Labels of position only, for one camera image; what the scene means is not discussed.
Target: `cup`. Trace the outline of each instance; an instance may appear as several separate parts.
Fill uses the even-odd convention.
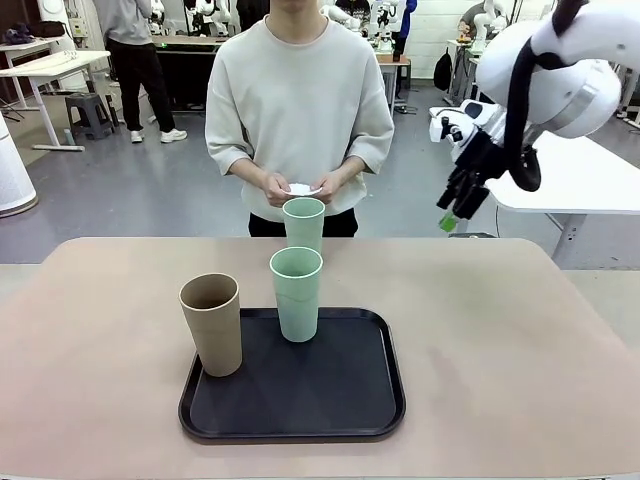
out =
[[[317,198],[299,197],[282,207],[287,245],[322,252],[322,228],[325,206]]]
[[[242,363],[238,282],[222,273],[201,275],[182,287],[180,303],[205,372],[235,372]]]
[[[269,262],[280,331],[290,342],[311,340],[318,329],[318,290],[322,257],[307,247],[288,247]]]

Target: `hand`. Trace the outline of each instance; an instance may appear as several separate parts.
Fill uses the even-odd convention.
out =
[[[313,198],[317,198],[325,205],[330,204],[333,201],[333,197],[344,185],[345,180],[338,170],[330,172],[322,177],[319,181],[313,184],[311,190],[320,191],[316,193]]]
[[[289,183],[279,173],[266,174],[262,182],[262,190],[272,207],[282,208],[282,205],[292,198],[287,193],[291,191]]]

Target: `sneaker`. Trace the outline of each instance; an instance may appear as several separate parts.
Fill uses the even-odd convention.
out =
[[[144,140],[144,133],[131,131],[131,143],[142,143],[142,140]]]
[[[184,140],[185,138],[187,138],[187,132],[183,130],[176,130],[174,128],[170,132],[162,132],[162,135],[160,136],[160,141],[162,143],[171,143],[171,142]]]

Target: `gray floor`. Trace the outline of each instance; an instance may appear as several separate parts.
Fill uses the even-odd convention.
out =
[[[427,108],[441,105],[435,89],[412,92],[417,115],[396,115],[396,136],[383,173],[368,176],[369,197],[358,208],[361,237],[445,237],[435,202],[452,164],[445,143],[429,141]],[[50,153],[29,167],[40,204],[0,219],[0,263],[41,262],[65,240],[81,236],[245,236],[240,181],[222,178],[208,157],[204,119],[177,118],[189,139],[161,145],[155,126],[131,145],[127,132],[87,142],[85,154]],[[593,138],[640,164],[640,137],[612,120]],[[496,206],[485,202],[470,230],[496,233]],[[500,210],[503,237],[527,238],[552,252],[557,227],[544,215]],[[587,220],[568,268],[640,268],[638,217]]]

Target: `tray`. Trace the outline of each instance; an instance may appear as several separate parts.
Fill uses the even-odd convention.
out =
[[[381,437],[405,412],[386,322],[368,310],[321,308],[318,333],[291,343],[276,309],[242,309],[243,363],[232,375],[191,367],[180,422],[201,440]]]

